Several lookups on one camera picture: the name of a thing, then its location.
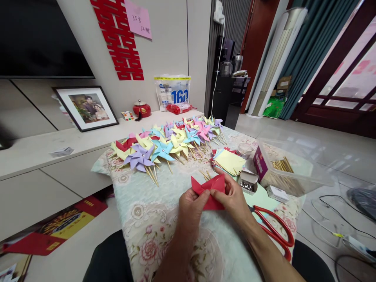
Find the stack of colored paper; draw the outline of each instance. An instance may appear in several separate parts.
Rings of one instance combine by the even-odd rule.
[[[222,169],[231,176],[237,176],[243,169],[246,160],[227,150],[219,149],[213,157],[213,166]]]

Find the red box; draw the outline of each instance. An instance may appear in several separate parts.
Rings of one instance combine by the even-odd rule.
[[[3,251],[4,253],[49,255],[105,209],[107,209],[105,203],[89,196],[64,209],[54,219],[18,242],[12,245],[4,244]]]

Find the red jar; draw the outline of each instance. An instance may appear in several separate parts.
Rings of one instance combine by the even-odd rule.
[[[133,106],[133,114],[138,117],[138,113],[141,110],[141,117],[142,118],[147,118],[152,114],[152,110],[148,104],[145,102],[135,102]]]

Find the floral tablecloth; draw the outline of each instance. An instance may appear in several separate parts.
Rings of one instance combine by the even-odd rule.
[[[257,140],[252,137],[226,127],[223,133],[233,150],[241,142],[249,143],[253,154],[258,147]],[[211,143],[213,149],[224,147],[217,142],[219,145]],[[106,151],[92,168],[92,171],[112,178],[135,282],[148,281],[158,269],[175,231],[179,197],[191,187],[190,177],[204,183],[205,179],[199,170],[208,170],[212,176],[216,174],[211,168],[211,150],[204,151],[201,146],[200,151],[203,157],[196,153],[195,160],[190,155],[188,161],[184,160],[185,165],[178,161],[170,162],[173,174],[167,163],[161,160],[161,170],[157,170],[159,187],[147,174],[131,171],[129,165],[123,166],[123,160],[112,156],[112,149]],[[247,165],[252,165],[251,158]],[[280,203],[274,212],[286,222],[295,236],[296,220],[304,199],[289,197],[290,201],[287,204]],[[287,239],[284,229],[276,220],[268,217],[268,221]],[[188,281],[262,281],[247,242],[226,211],[203,212],[199,239],[194,247],[187,277]]]

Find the square paper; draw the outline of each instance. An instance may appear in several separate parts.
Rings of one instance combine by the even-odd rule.
[[[124,2],[130,31],[151,39],[152,29],[150,27],[149,11],[129,0],[124,0]]]

